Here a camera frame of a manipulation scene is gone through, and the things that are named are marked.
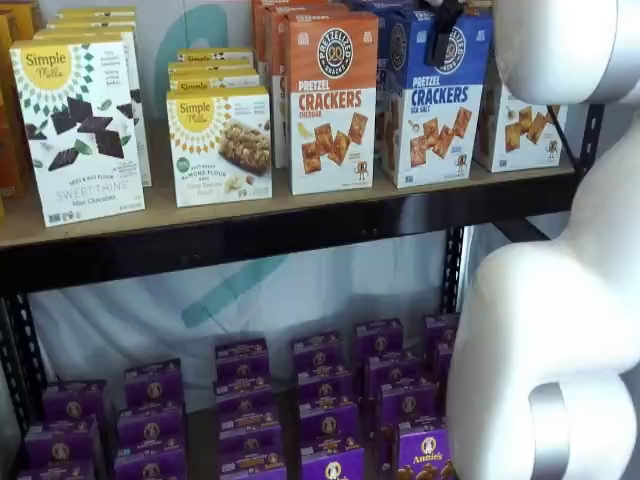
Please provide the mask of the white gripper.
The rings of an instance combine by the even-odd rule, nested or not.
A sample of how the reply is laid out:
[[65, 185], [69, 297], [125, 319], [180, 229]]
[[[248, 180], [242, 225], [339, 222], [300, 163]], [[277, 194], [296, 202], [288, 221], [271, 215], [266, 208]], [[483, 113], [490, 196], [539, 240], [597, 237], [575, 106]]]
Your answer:
[[443, 66], [453, 27], [466, 7], [464, 0], [424, 0], [434, 14], [434, 27], [428, 36], [426, 63]]

